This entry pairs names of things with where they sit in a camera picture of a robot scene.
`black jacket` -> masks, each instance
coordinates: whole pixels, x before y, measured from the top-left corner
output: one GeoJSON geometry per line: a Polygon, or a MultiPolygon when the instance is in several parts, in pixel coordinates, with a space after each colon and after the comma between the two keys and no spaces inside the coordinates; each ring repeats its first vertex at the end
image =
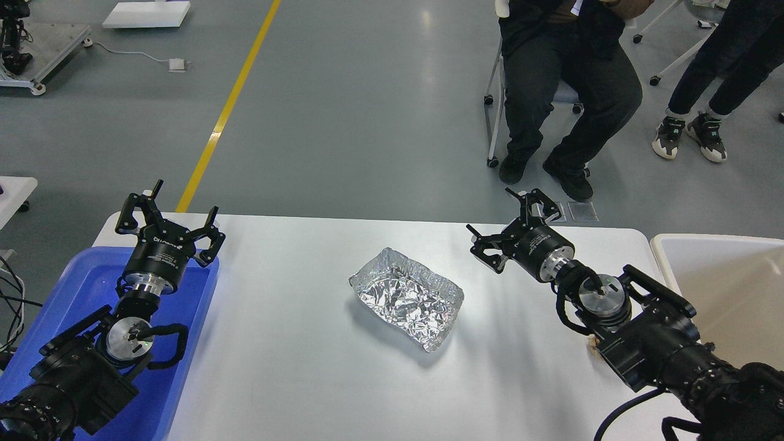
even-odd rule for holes
{"type": "MultiPolygon", "coordinates": [[[[531,38],[563,1],[510,0],[509,18],[499,19],[503,37],[502,54],[510,55],[531,38]]],[[[623,20],[599,0],[583,0],[577,23],[593,54],[599,58],[612,58],[618,47],[618,38],[626,26],[623,20]]]]}

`chair leg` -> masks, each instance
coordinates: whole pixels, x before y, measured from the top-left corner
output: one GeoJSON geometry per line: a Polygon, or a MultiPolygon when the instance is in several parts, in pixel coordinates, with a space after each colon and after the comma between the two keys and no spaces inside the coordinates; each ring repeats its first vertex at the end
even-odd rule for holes
{"type": "Polygon", "coordinates": [[[488,87],[487,89],[485,89],[485,96],[490,94],[490,88],[492,87],[492,80],[495,77],[495,70],[498,68],[500,61],[501,61],[501,43],[498,44],[498,52],[495,54],[495,63],[493,63],[492,65],[492,72],[490,72],[490,80],[488,81],[488,87]]]}
{"type": "Polygon", "coordinates": [[[642,41],[642,38],[643,38],[643,36],[645,36],[645,32],[648,32],[648,29],[653,27],[653,25],[656,24],[656,22],[658,22],[659,20],[664,18],[667,14],[673,12],[673,9],[675,9],[678,5],[683,3],[683,1],[684,0],[675,0],[675,2],[673,2],[672,5],[667,6],[667,9],[664,9],[664,11],[662,13],[660,13],[655,19],[653,19],[653,21],[651,23],[649,23],[648,26],[644,27],[643,30],[640,31],[639,34],[634,35],[634,40],[633,41],[635,43],[639,43],[640,41],[642,41]]]}
{"type": "Polygon", "coordinates": [[[498,165],[498,158],[495,156],[495,145],[498,143],[498,130],[501,126],[501,117],[503,116],[503,102],[506,97],[506,81],[503,74],[503,61],[498,63],[498,111],[495,113],[495,123],[492,127],[492,135],[490,137],[490,145],[488,146],[488,167],[492,168],[498,165]]]}
{"type": "Polygon", "coordinates": [[[701,48],[701,47],[702,47],[702,45],[703,45],[703,44],[705,44],[705,42],[708,40],[708,38],[710,38],[710,36],[712,35],[713,31],[715,31],[715,30],[716,30],[716,28],[714,28],[713,30],[711,30],[711,31],[708,33],[708,35],[706,35],[706,37],[705,37],[705,38],[703,38],[702,40],[698,41],[698,42],[697,42],[697,44],[695,44],[695,45],[693,45],[693,46],[691,47],[691,49],[687,50],[687,51],[686,51],[686,52],[685,52],[683,55],[679,56],[679,57],[678,57],[678,58],[677,58],[675,61],[673,61],[673,62],[672,62],[672,63],[671,63],[669,66],[665,67],[665,68],[664,68],[664,70],[662,70],[662,71],[661,71],[661,72],[659,72],[658,74],[656,74],[656,75],[652,76],[652,77],[651,77],[651,86],[656,86],[657,84],[659,84],[659,80],[660,80],[660,79],[662,79],[662,77],[663,77],[664,75],[666,75],[668,72],[672,71],[672,70],[673,70],[675,67],[678,67],[678,66],[680,66],[680,65],[681,65],[681,64],[683,64],[683,63],[684,63],[686,60],[688,60],[689,58],[691,58],[692,56],[694,56],[694,54],[696,54],[696,53],[697,53],[697,51],[699,50],[699,48],[701,48]]]}

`white box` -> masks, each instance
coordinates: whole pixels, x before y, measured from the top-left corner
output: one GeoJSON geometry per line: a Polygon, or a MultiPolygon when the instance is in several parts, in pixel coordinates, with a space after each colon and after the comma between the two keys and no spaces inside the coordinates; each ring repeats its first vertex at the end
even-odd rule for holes
{"type": "Polygon", "coordinates": [[[191,2],[120,2],[103,27],[179,27],[191,2]]]}
{"type": "Polygon", "coordinates": [[[697,309],[694,323],[718,357],[784,369],[784,240],[657,235],[651,248],[667,286],[697,309]]]}

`person's leg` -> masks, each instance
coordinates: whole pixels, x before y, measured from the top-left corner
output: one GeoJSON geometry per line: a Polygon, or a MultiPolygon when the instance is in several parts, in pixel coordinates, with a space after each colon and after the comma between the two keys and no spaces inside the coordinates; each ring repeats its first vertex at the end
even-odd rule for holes
{"type": "Polygon", "coordinates": [[[727,160],[727,149],[719,136],[721,119],[751,95],[773,69],[784,63],[784,11],[763,31],[713,95],[706,111],[700,112],[687,125],[687,133],[697,141],[702,156],[709,161],[727,160]]]}
{"type": "Polygon", "coordinates": [[[576,200],[593,196],[585,169],[604,144],[634,115],[642,88],[629,58],[618,45],[613,58],[601,60],[577,49],[564,60],[564,80],[579,94],[583,116],[553,149],[544,169],[576,200]]]}
{"type": "Polygon", "coordinates": [[[734,111],[768,75],[784,64],[784,16],[754,43],[738,67],[724,80],[709,102],[709,115],[721,118],[734,111]]]}
{"type": "Polygon", "coordinates": [[[715,32],[681,76],[670,98],[668,116],[685,118],[717,75],[770,27],[782,5],[780,0],[732,0],[715,32]]]}
{"type": "Polygon", "coordinates": [[[558,35],[541,32],[504,57],[510,142],[499,175],[507,184],[522,178],[525,164],[542,144],[539,128],[553,110],[553,95],[561,79],[559,43],[558,35]]]}

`crumpled aluminum foil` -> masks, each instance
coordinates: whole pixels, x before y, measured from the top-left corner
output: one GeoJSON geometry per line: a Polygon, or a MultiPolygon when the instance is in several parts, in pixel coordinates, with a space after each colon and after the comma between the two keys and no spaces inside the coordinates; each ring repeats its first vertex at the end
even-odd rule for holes
{"type": "Polygon", "coordinates": [[[426,352],[441,346],[463,304],[463,290],[455,283],[391,248],[384,248],[348,282],[362,303],[426,352]]]}

